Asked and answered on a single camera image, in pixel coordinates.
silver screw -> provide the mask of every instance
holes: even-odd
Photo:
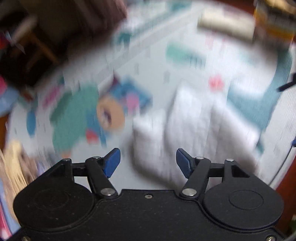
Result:
[[[266,241],[276,241],[276,237],[274,237],[274,236],[268,236],[266,238]]]
[[[31,239],[28,236],[22,237],[22,241],[31,241]]]
[[[113,188],[104,188],[101,190],[101,194],[104,196],[112,196],[115,193],[115,190]]]
[[[151,198],[153,198],[153,196],[152,196],[151,194],[146,194],[146,195],[145,195],[145,198],[147,198],[147,199],[151,199]]]
[[[192,188],[185,188],[185,189],[182,190],[182,193],[185,196],[191,197],[191,196],[194,196],[197,193],[197,191],[195,189],[192,189]]]

white cloth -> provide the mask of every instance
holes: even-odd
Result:
[[[232,158],[246,170],[256,171],[260,132],[221,96],[180,87],[168,114],[162,110],[136,117],[133,132],[136,167],[175,190],[186,182],[176,163],[178,148],[216,163]]]

